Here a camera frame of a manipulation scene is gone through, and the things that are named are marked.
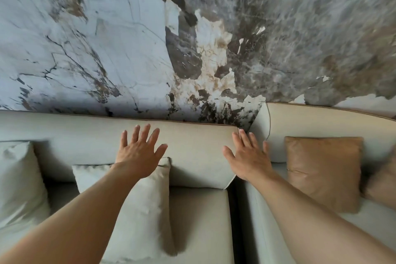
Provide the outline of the person's right hand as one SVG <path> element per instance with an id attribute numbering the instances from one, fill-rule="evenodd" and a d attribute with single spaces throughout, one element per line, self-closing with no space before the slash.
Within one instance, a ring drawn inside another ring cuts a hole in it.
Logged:
<path id="1" fill-rule="evenodd" d="M 232 141 L 237 151 L 237 165 L 230 165 L 231 170 L 237 177 L 242 180 L 254 183 L 264 178 L 273 177 L 275 172 L 272 168 L 270 158 L 263 155 L 263 147 L 260 147 L 255 135 L 252 132 L 246 133 L 250 137 L 253 145 L 252 150 L 240 149 L 240 136 L 238 133 L 232 133 Z"/>

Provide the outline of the person's left hand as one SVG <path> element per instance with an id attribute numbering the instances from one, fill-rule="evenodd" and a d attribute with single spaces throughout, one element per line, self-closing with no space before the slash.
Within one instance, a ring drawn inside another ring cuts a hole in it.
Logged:
<path id="1" fill-rule="evenodd" d="M 151 143 L 147 146 L 139 146 L 140 125 L 136 125 L 132 131 L 128 146 L 118 150 L 112 169 L 125 173 L 128 177 L 140 180 L 150 176 L 158 166 L 155 160 L 155 147 L 160 129 L 155 128 L 150 135 Z"/>

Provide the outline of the person's left forearm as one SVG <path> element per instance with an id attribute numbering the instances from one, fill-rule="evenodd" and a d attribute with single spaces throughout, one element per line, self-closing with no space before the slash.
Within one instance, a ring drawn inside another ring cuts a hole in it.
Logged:
<path id="1" fill-rule="evenodd" d="M 126 197 L 151 173 L 137 165 L 113 165 L 0 256 L 0 264 L 100 264 Z"/>

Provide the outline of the person's right forearm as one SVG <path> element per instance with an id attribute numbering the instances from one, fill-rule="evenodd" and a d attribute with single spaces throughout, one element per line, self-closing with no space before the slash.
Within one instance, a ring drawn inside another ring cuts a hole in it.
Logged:
<path id="1" fill-rule="evenodd" d="M 275 172 L 245 179 L 261 194 L 297 264 L 396 264 L 396 253 Z"/>

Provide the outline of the beige sofa back cushion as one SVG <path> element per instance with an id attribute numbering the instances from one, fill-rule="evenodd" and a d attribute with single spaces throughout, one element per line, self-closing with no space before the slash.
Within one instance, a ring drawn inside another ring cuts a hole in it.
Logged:
<path id="1" fill-rule="evenodd" d="M 43 174 L 71 182 L 72 166 L 113 164 L 121 132 L 146 124 L 160 129 L 156 147 L 168 145 L 171 186 L 224 190 L 234 179 L 222 148 L 235 126 L 0 110 L 0 141 L 32 142 Z"/>
<path id="2" fill-rule="evenodd" d="M 287 160 L 284 138 L 362 137 L 363 163 L 381 162 L 396 145 L 396 121 L 331 107 L 265 103 L 251 124 L 259 143 L 268 141 L 273 163 Z"/>

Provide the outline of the brown throw pillow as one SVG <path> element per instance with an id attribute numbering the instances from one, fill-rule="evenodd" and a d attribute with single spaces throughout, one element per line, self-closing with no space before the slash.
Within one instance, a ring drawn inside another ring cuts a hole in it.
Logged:
<path id="1" fill-rule="evenodd" d="M 396 144 L 387 161 L 370 176 L 364 197 L 396 211 Z"/>
<path id="2" fill-rule="evenodd" d="M 284 138 L 288 181 L 337 213 L 360 209 L 362 137 Z"/>

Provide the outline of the white throw pillow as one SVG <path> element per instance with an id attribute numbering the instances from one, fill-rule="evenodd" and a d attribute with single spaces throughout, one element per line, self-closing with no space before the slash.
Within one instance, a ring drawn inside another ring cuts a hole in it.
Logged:
<path id="1" fill-rule="evenodd" d="M 0 142 L 0 230 L 36 226 L 49 216 L 47 189 L 33 143 Z"/>
<path id="2" fill-rule="evenodd" d="M 170 224 L 170 160 L 132 188 L 118 215 L 101 264 L 175 256 Z"/>

